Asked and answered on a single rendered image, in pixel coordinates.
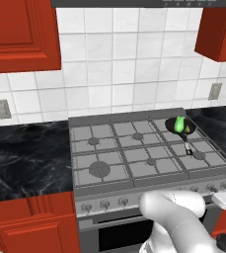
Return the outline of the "grey gas hob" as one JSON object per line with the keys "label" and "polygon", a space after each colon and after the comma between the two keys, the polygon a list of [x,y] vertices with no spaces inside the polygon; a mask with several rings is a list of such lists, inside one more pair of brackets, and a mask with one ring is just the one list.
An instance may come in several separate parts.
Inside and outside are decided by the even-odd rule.
{"label": "grey gas hob", "polygon": [[[183,140],[169,132],[165,121],[186,117],[195,125]],[[142,193],[187,190],[210,196],[226,182],[226,154],[186,116],[182,108],[71,118],[69,120],[73,191],[77,215],[120,211],[138,206]],[[126,207],[118,200],[128,198]],[[107,210],[101,201],[111,204]],[[90,212],[82,211],[91,204]]]}

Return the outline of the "red wall cupboard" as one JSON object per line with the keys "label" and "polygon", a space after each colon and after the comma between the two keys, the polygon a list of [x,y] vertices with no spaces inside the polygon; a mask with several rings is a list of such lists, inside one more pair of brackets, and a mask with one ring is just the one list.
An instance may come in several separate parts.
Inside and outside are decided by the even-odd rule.
{"label": "red wall cupboard", "polygon": [[204,8],[195,52],[217,62],[226,61],[226,8]]}

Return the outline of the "red base cupboard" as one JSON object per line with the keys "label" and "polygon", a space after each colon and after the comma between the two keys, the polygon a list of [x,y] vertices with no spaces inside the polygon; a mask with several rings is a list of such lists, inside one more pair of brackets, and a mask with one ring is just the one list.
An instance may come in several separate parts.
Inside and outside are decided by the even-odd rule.
{"label": "red base cupboard", "polygon": [[226,233],[226,211],[222,211],[219,215],[211,236],[215,238],[220,233]]}

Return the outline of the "red base cupboard door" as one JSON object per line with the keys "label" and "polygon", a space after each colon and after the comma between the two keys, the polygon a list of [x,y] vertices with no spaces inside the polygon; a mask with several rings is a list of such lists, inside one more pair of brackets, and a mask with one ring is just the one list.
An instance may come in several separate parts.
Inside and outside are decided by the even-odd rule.
{"label": "red base cupboard door", "polygon": [[0,225],[4,253],[80,253],[74,214]]}

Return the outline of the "red drawer front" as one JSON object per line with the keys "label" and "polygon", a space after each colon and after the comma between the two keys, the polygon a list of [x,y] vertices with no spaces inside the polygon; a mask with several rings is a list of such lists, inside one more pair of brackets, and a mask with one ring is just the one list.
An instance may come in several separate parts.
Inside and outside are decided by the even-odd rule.
{"label": "red drawer front", "polygon": [[65,215],[74,212],[71,192],[0,202],[0,222],[36,217],[44,213]]}

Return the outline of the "grey oven door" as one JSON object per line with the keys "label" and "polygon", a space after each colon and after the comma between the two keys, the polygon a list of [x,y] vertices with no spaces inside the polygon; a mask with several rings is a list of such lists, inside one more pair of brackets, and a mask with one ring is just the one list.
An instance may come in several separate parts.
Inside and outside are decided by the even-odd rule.
{"label": "grey oven door", "polygon": [[[78,215],[80,220],[91,219],[93,224],[142,215],[139,208],[121,211],[102,211],[96,214]],[[149,238],[153,221],[145,220],[98,228],[88,231],[79,229],[81,253],[138,253],[141,245]]]}

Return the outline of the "grey wall socket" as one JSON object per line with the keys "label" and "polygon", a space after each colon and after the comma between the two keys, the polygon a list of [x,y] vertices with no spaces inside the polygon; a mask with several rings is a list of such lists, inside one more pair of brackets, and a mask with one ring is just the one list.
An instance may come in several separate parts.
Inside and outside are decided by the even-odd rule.
{"label": "grey wall socket", "polygon": [[221,87],[221,83],[213,83],[210,88],[208,100],[217,100],[220,94]]}
{"label": "grey wall socket", "polygon": [[11,119],[9,104],[7,100],[0,100],[0,120]]}

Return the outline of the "black frying pan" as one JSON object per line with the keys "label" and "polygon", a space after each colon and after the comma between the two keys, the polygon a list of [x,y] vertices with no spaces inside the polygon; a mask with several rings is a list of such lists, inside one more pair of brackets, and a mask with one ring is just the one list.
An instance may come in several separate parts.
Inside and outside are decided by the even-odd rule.
{"label": "black frying pan", "polygon": [[166,129],[178,135],[184,142],[187,155],[192,155],[192,150],[188,143],[188,136],[195,131],[195,125],[186,117],[177,116],[175,118],[169,118],[165,121]]}

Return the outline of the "green husked corn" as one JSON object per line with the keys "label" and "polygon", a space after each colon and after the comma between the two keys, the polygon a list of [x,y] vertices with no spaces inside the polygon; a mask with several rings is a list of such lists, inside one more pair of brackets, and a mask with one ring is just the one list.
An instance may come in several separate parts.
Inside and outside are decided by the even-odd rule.
{"label": "green husked corn", "polygon": [[185,118],[177,116],[174,124],[174,131],[181,133],[184,129],[185,129]]}

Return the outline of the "red wall cupboard door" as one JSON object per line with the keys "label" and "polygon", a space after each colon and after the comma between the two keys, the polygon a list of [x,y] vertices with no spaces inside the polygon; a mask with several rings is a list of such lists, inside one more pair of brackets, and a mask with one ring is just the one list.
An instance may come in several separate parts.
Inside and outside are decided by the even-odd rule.
{"label": "red wall cupboard door", "polygon": [[60,69],[51,0],[0,0],[0,73]]}

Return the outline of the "dark grey extractor hood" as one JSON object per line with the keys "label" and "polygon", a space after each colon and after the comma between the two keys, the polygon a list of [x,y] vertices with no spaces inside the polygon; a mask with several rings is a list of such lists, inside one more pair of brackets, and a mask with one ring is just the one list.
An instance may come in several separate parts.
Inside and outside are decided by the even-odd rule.
{"label": "dark grey extractor hood", "polygon": [[50,0],[53,8],[226,8],[226,0]]}

